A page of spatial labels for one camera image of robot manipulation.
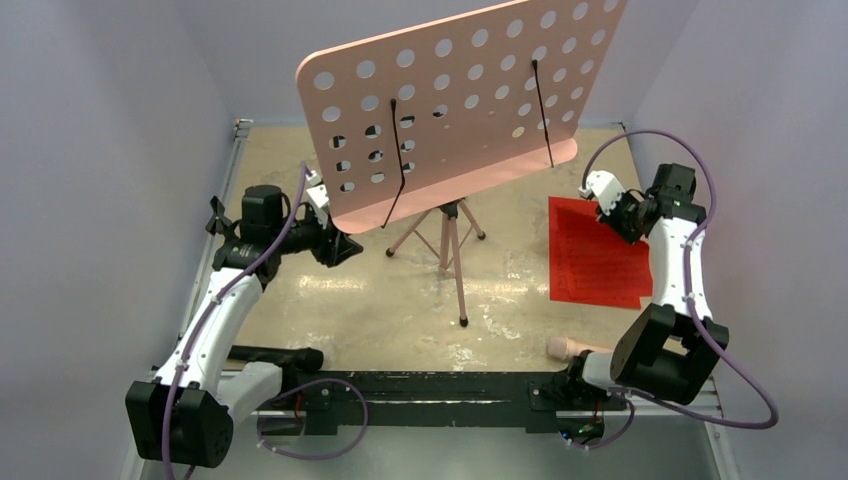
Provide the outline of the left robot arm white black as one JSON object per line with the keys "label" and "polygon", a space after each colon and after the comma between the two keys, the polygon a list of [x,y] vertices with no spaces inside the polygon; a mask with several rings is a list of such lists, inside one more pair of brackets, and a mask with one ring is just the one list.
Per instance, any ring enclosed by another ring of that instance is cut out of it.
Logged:
{"label": "left robot arm white black", "polygon": [[310,252],[328,268],[363,248],[333,223],[323,184],[300,190],[302,217],[274,185],[249,187],[242,217],[226,217],[210,201],[207,232],[221,235],[198,311],[174,352],[153,378],[135,381],[125,406],[135,447],[144,460],[215,468],[224,460],[234,428],[263,402],[284,409],[297,399],[291,370],[315,372],[324,355],[313,348],[261,353],[235,346],[247,315],[275,278],[285,255]]}

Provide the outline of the black microphone stand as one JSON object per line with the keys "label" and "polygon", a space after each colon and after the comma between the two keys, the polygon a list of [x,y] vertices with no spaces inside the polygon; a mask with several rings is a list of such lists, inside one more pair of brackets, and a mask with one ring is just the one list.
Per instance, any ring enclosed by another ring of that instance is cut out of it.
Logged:
{"label": "black microphone stand", "polygon": [[225,215],[225,206],[219,197],[213,196],[209,205],[212,216],[205,225],[206,232],[212,236],[221,235],[226,241],[240,240],[238,233],[240,221],[231,220]]}

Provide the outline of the red sheet music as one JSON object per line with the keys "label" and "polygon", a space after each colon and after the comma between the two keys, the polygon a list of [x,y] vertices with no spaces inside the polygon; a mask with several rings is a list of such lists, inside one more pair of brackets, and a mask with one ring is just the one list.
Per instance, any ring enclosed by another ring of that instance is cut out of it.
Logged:
{"label": "red sheet music", "polygon": [[648,244],[621,239],[589,201],[551,196],[548,212],[550,299],[641,309],[653,286]]}

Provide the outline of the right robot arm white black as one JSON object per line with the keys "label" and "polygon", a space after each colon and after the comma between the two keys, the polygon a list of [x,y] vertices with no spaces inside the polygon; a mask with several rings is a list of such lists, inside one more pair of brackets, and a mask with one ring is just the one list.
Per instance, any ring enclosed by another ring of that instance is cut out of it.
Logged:
{"label": "right robot arm white black", "polygon": [[729,343],[729,330],[713,320],[702,279],[701,247],[707,210],[695,203],[696,175],[679,164],[658,167],[644,193],[624,188],[604,170],[591,171],[580,194],[595,199],[600,222],[626,243],[649,248],[651,300],[610,353],[580,352],[561,381],[564,399],[584,407],[600,391],[628,388],[681,405],[690,404],[719,356],[708,344]]}

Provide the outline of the pink music stand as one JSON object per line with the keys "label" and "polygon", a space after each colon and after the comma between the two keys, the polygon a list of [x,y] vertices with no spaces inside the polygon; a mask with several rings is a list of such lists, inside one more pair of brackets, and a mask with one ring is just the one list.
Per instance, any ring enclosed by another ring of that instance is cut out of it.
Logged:
{"label": "pink music stand", "polygon": [[573,160],[623,1],[511,1],[320,50],[296,72],[334,225],[443,213],[463,277],[469,195]]}

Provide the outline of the pink microphone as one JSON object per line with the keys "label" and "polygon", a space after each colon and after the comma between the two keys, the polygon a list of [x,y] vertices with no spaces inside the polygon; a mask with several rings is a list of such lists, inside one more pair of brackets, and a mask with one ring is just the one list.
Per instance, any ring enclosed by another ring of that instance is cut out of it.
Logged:
{"label": "pink microphone", "polygon": [[555,359],[568,361],[573,357],[579,356],[584,351],[611,353],[612,350],[606,347],[578,342],[570,337],[552,337],[547,341],[547,354]]}

